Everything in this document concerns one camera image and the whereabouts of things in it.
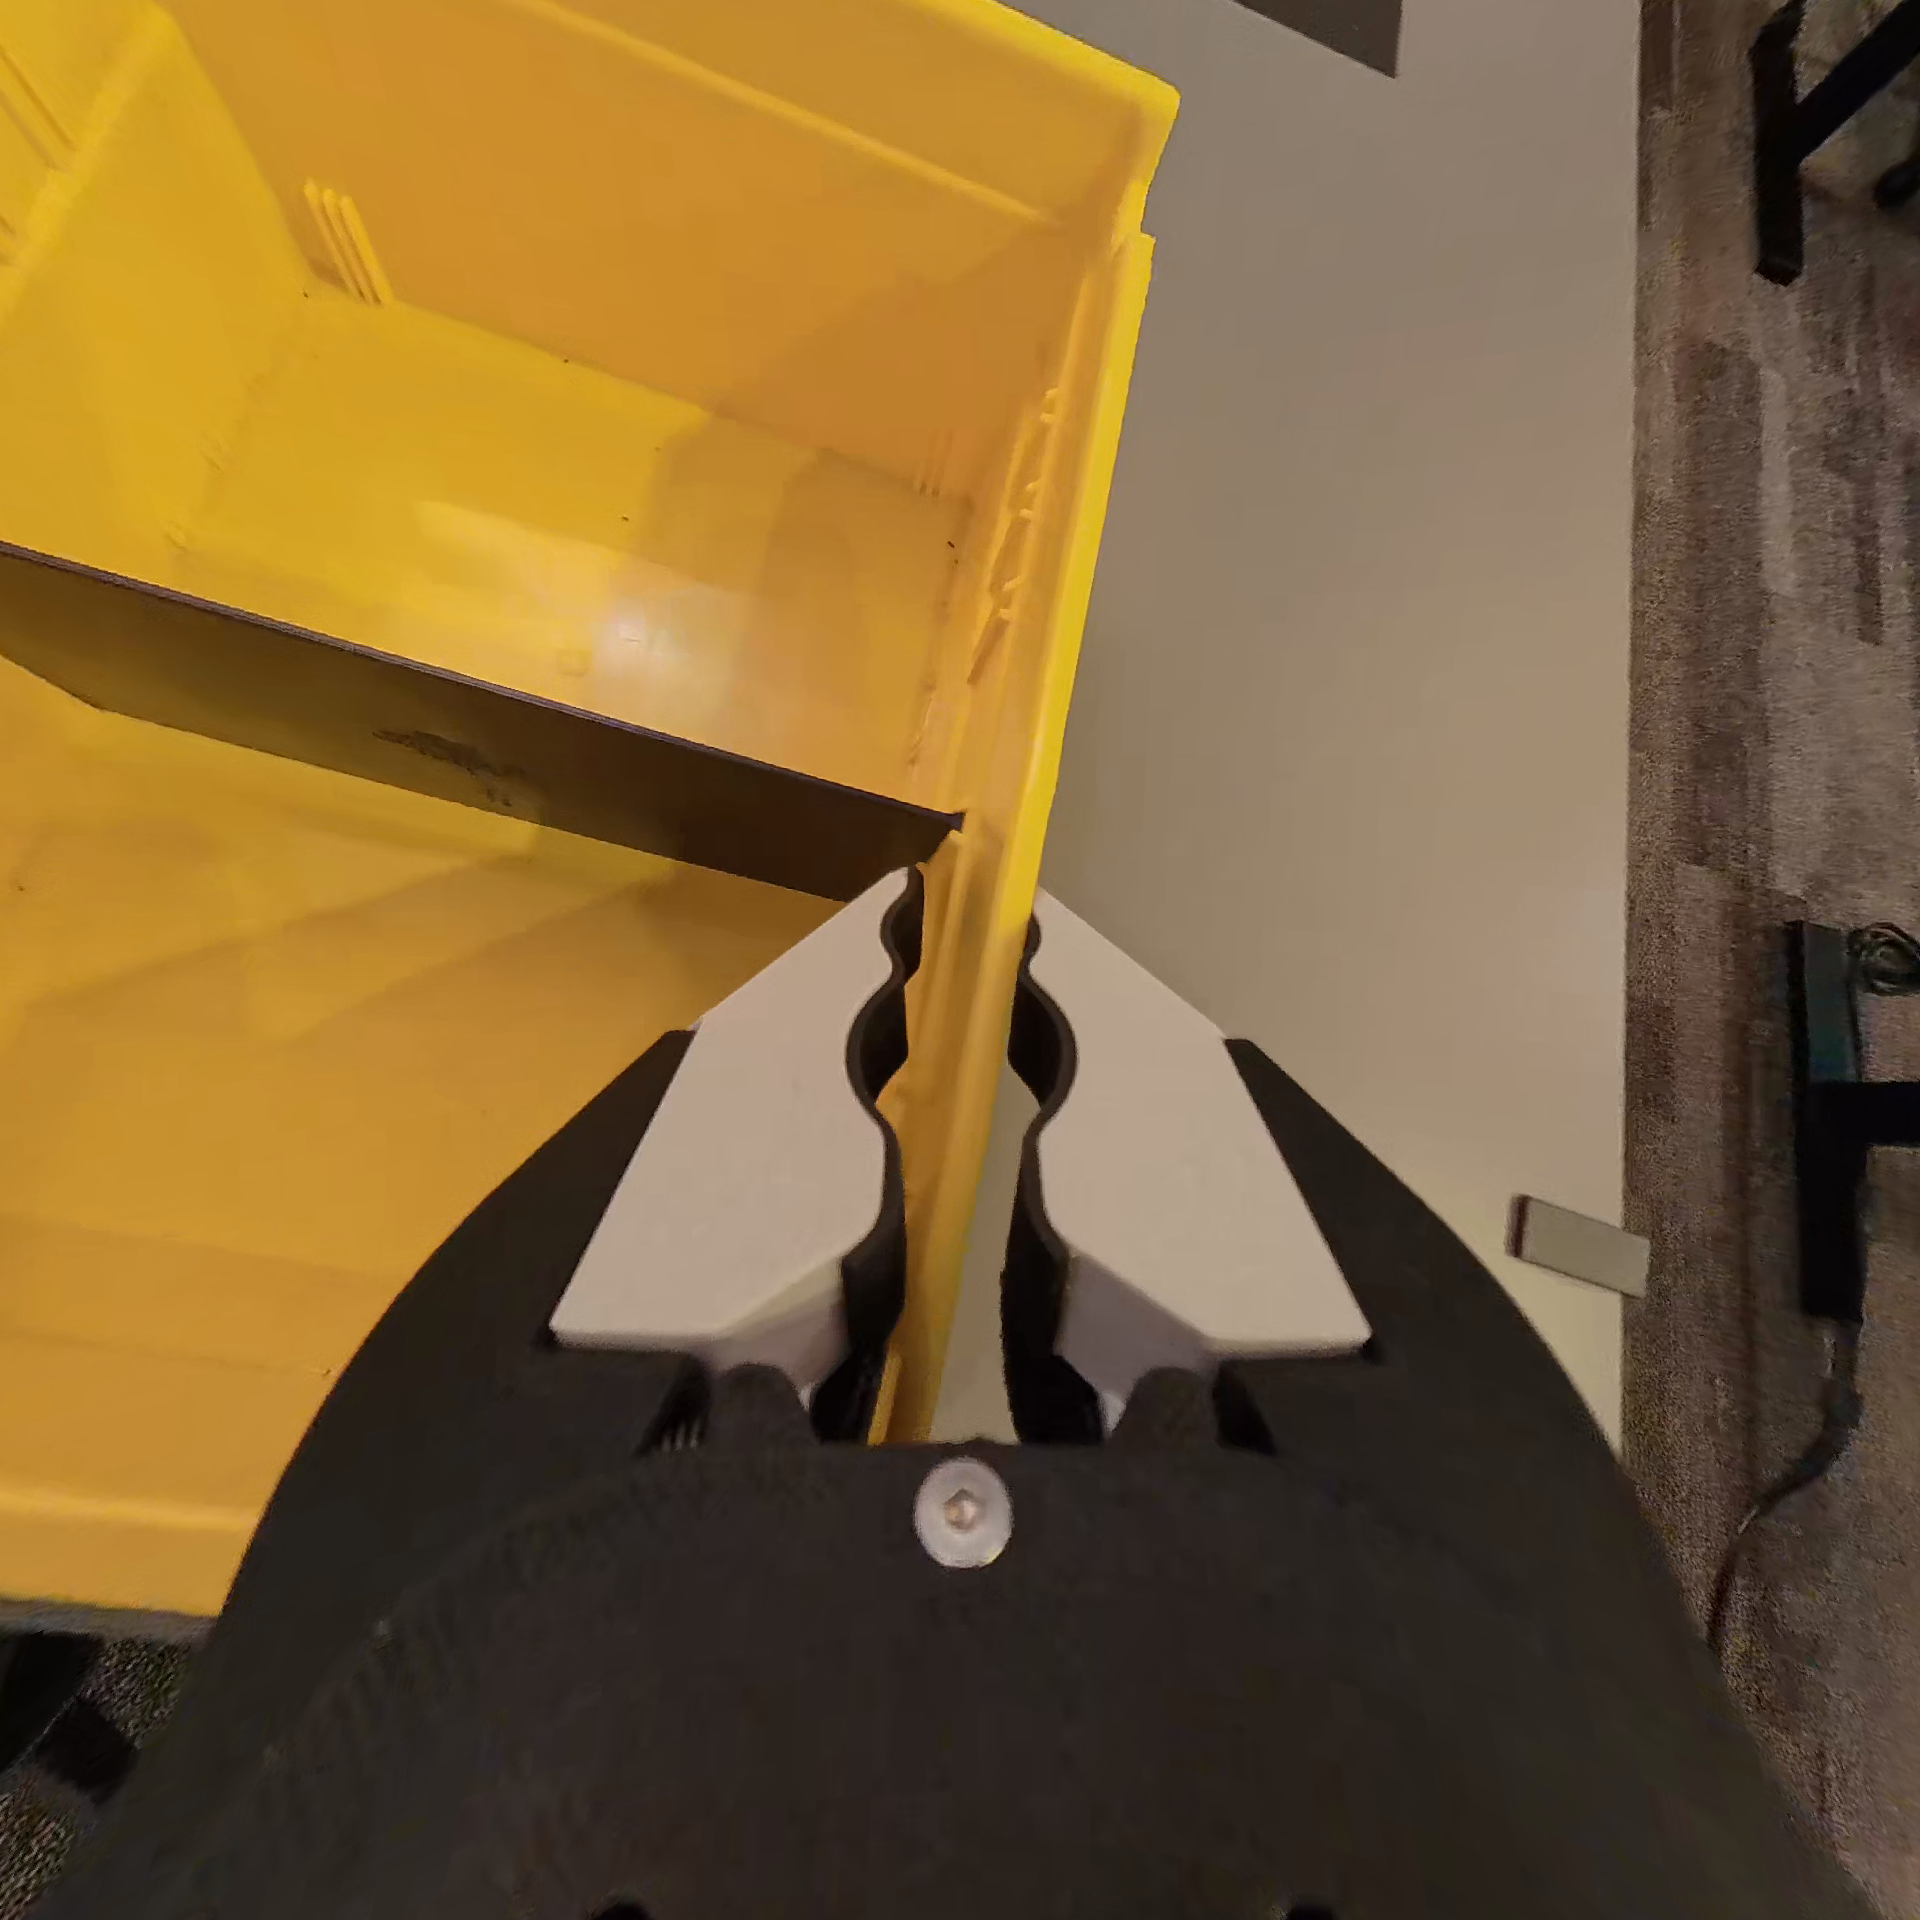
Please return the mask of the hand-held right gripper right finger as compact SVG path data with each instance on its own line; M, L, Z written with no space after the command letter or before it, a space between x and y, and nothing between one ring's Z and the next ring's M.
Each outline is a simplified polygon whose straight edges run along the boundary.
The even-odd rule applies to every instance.
M1100 1445L1140 1381L1346 1360L1371 1325L1242 1048L1053 895L1025 934L1008 1063L1025 1128L1001 1373L1025 1445Z

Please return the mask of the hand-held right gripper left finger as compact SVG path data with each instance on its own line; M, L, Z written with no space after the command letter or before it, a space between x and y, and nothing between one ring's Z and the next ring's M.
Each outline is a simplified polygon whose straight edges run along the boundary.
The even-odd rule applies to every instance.
M548 1327L587 1354L776 1370L872 1434L905 1308L905 1066L923 872L884 872L691 1031Z

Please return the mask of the yellow plastic bin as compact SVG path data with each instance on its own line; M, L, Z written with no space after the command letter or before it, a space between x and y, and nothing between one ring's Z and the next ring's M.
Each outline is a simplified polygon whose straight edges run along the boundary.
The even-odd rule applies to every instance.
M944 1365L1179 93L1007 4L5 4L5 544L850 784ZM5 1629L194 1639L428 1254L839 901L5 659Z

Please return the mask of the small grey flat tag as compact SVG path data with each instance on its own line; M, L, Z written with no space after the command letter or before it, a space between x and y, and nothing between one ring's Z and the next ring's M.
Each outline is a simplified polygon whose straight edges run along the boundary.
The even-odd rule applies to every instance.
M1507 1221L1507 1253L1561 1280L1608 1288L1627 1301L1645 1299L1645 1236L1538 1195L1516 1195Z

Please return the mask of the black bin divider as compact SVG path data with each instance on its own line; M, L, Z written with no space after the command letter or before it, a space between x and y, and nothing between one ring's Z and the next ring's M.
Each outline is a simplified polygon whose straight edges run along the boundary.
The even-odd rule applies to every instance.
M104 714L845 902L965 815L2 546L5 659Z

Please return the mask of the black desk leg frame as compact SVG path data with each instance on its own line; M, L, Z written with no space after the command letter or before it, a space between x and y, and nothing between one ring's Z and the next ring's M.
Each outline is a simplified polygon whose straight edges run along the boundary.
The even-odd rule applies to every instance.
M1783 954L1800 1308L1857 1333L1866 1320L1868 1166L1880 1149L1916 1149L1917 1086L1868 1072L1866 982L1847 930L1795 919Z
M1801 91L1805 19L1805 2L1779 4L1749 48L1755 271L1775 285L1795 285L1805 269L1805 163L1917 62L1917 4L1899 2Z

